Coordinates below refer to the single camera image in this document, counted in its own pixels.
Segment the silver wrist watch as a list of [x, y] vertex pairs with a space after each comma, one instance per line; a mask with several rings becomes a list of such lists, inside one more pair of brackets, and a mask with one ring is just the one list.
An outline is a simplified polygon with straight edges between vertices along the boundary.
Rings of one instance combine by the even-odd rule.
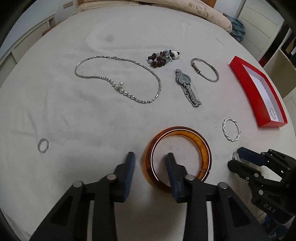
[[187, 100], [191, 103], [193, 107], [199, 107], [202, 103], [196, 98], [191, 88], [191, 78], [189, 77], [189, 75], [186, 75], [180, 69], [175, 70], [175, 75], [176, 82], [180, 85]]

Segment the amber resin bangle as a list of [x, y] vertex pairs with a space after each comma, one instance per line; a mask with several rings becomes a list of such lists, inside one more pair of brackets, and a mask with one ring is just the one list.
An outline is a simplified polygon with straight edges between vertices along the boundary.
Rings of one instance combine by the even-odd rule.
[[206, 139], [196, 130], [173, 126], [151, 139], [143, 154], [144, 173], [158, 190], [171, 193], [166, 158], [173, 153], [177, 164], [204, 182], [212, 167], [212, 152]]

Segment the plain silver bangle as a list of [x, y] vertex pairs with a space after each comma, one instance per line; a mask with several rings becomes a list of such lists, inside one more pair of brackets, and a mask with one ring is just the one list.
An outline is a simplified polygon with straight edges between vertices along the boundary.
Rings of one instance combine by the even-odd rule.
[[220, 78], [216, 68], [201, 58], [193, 58], [191, 60], [191, 67], [198, 75], [211, 83], [218, 82]]

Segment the red shallow box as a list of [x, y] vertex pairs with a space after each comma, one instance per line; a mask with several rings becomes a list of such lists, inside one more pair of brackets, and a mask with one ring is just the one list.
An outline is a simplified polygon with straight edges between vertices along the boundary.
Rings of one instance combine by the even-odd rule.
[[[288, 123], [283, 106], [267, 76], [245, 60], [234, 56], [229, 64], [251, 105], [259, 128], [280, 128]], [[276, 112], [271, 117], [270, 108]]]

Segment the open white shelf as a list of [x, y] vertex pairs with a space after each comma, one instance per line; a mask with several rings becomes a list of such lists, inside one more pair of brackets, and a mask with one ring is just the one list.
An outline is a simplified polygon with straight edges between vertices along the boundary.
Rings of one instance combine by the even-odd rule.
[[282, 99], [285, 99], [295, 89], [295, 66], [281, 49], [292, 35], [292, 30], [289, 29], [275, 53], [263, 67]]

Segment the grey bed sheet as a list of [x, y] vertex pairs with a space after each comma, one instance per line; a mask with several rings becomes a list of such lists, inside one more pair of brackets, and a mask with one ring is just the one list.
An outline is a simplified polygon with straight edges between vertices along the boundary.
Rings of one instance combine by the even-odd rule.
[[[158, 6], [109, 6], [69, 17], [27, 51], [1, 87], [1, 210], [21, 240], [73, 184], [114, 171], [128, 152], [130, 195], [115, 206], [119, 240], [182, 240], [186, 205], [144, 173], [151, 139], [172, 126], [199, 132], [212, 152], [207, 183], [226, 182], [257, 214], [247, 182], [227, 167], [239, 147], [295, 156], [291, 123], [259, 128], [229, 63], [256, 59], [224, 29]], [[193, 58], [219, 73], [211, 83]], [[175, 70], [191, 78], [193, 107]]]

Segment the blue crumpled cloth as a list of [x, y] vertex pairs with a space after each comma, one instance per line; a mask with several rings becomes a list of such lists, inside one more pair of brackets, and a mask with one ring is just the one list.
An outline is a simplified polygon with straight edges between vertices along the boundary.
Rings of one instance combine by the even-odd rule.
[[239, 20], [238, 18], [233, 18], [225, 13], [223, 15], [232, 23], [232, 31], [230, 35], [237, 41], [241, 42], [244, 40], [245, 35], [245, 27], [243, 25], [243, 22]]

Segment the white wardrobe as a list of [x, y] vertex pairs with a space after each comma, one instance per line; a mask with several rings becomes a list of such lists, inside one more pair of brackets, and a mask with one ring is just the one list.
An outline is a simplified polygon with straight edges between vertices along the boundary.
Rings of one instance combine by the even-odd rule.
[[240, 42], [260, 60], [283, 26], [284, 19], [267, 1], [217, 0], [214, 9], [241, 20], [246, 34]]

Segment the beige floral duvet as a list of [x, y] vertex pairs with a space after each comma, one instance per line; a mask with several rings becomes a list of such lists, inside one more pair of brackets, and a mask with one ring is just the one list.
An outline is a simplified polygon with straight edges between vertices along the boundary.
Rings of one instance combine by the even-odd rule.
[[168, 1], [78, 1], [77, 8], [74, 14], [81, 13], [89, 9], [103, 8], [107, 6], [140, 6], [148, 4], [152, 6], [160, 6], [169, 9], [175, 9], [189, 13], [191, 15], [203, 18], [219, 27], [223, 28], [226, 32], [230, 33], [233, 30], [232, 23], [222, 13], [213, 9], [203, 1], [180, 1], [180, 0], [168, 0]]

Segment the white low cabinet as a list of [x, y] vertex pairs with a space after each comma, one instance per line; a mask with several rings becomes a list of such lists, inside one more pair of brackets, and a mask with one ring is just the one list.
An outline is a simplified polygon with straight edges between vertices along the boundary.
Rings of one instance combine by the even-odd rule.
[[1, 57], [1, 85], [24, 54], [55, 24], [55, 14], [47, 17], [24, 33]]

